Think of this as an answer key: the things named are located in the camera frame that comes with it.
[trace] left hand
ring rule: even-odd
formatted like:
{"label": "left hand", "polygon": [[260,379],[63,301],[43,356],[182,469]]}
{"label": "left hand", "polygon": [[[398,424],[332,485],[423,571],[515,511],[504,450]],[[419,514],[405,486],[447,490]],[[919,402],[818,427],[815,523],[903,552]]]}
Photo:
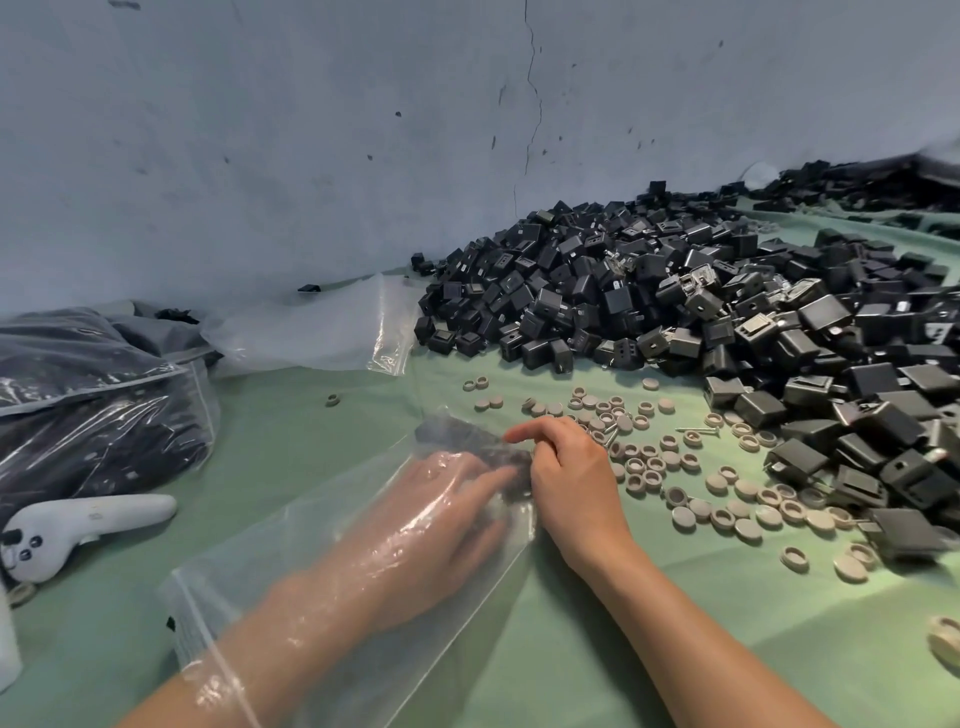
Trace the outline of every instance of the left hand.
{"label": "left hand", "polygon": [[334,589],[372,600],[372,629],[426,612],[459,590],[503,541],[507,523],[473,528],[484,506],[516,477],[468,452],[414,460],[322,561]]}

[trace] metal screw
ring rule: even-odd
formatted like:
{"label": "metal screw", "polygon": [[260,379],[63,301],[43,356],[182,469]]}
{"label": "metal screw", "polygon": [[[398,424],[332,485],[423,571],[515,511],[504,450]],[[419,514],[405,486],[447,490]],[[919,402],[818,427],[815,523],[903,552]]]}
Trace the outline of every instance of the metal screw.
{"label": "metal screw", "polygon": [[705,435],[720,437],[719,427],[677,427],[677,432],[699,432]]}

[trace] right hand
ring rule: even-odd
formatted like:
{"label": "right hand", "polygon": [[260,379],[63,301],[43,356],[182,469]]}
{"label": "right hand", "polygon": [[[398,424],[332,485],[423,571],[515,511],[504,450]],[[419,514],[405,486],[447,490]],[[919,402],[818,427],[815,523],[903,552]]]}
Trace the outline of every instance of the right hand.
{"label": "right hand", "polygon": [[538,417],[508,429],[508,443],[536,441],[534,500],[566,563],[581,576],[634,540],[623,514],[607,450],[579,425]]}

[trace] hand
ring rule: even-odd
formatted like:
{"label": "hand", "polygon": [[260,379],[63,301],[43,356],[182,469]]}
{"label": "hand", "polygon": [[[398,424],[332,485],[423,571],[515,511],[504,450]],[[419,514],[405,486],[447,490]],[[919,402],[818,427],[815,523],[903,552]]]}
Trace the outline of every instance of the hand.
{"label": "hand", "polygon": [[361,515],[323,571],[340,588],[375,599],[372,629],[416,617],[459,590],[503,541],[505,520],[477,523],[484,506],[516,477],[491,471],[468,452],[414,460]]}
{"label": "hand", "polygon": [[607,451],[566,417],[539,417],[508,429],[508,443],[535,440],[531,468],[540,518],[581,576],[598,560],[634,547]]}

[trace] clear plastic bag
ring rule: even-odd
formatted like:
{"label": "clear plastic bag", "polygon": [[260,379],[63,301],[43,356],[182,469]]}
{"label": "clear plastic bag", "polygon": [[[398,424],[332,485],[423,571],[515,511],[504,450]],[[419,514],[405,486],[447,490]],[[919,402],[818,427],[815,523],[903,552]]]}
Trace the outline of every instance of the clear plastic bag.
{"label": "clear plastic bag", "polygon": [[206,460],[219,419],[201,361],[93,400],[0,418],[0,525],[44,500],[162,485]]}
{"label": "clear plastic bag", "polygon": [[[458,469],[469,462],[482,463],[481,470],[468,473],[473,479],[459,479],[456,473],[462,471]],[[482,483],[489,484],[501,473],[509,474],[509,482],[502,482],[506,487],[498,487],[499,495],[487,500],[487,486]],[[468,578],[463,576],[466,582],[453,595],[427,611],[408,615],[413,617],[408,621],[391,612],[387,627],[361,641],[309,691],[292,722],[311,728],[383,728],[531,542],[534,509],[524,497],[529,493],[529,474],[529,453],[445,414],[427,418],[414,435],[388,451],[333,477],[171,573],[160,595],[175,621],[176,651],[184,677],[196,685],[198,696],[208,694],[209,686],[220,691],[234,686],[240,700],[263,692],[244,683],[242,663],[255,659],[250,650],[237,650],[230,657],[228,647],[214,643],[254,610],[268,591],[290,574],[322,570],[331,563],[337,567],[326,578],[310,580],[320,583],[320,591],[308,600],[309,606],[289,609],[286,619],[270,619],[269,640],[276,647],[267,653],[274,654],[299,643],[304,632],[321,631],[313,621],[335,619],[330,615],[345,605],[361,609],[352,606],[351,590],[368,592],[381,575],[396,577],[411,561],[416,563],[417,557],[410,554],[435,557],[442,551],[437,543],[418,539],[430,536],[431,528],[443,527],[443,509],[449,502],[479,492],[474,505],[479,504],[482,511],[464,540],[455,545],[454,554],[469,551],[464,545],[471,534],[482,536],[489,527],[505,526],[495,550]],[[411,484],[421,487],[420,479],[426,477],[433,478],[428,481],[431,488],[438,488],[437,493],[431,491],[436,499],[428,499],[427,507],[411,507],[398,499]],[[453,560],[450,563],[453,566],[442,569],[459,568]],[[387,604],[398,615],[406,609],[402,595],[393,595]],[[258,642],[262,648],[264,640]],[[254,672],[263,670],[261,661],[256,665]],[[255,706],[244,705],[243,713],[252,725],[262,719]]]}
{"label": "clear plastic bag", "polygon": [[201,322],[202,334],[241,372],[307,367],[400,376],[423,289],[403,276],[377,274],[297,304],[211,314]]}
{"label": "clear plastic bag", "polygon": [[0,322],[0,417],[183,372],[129,344],[92,308],[25,313]]}

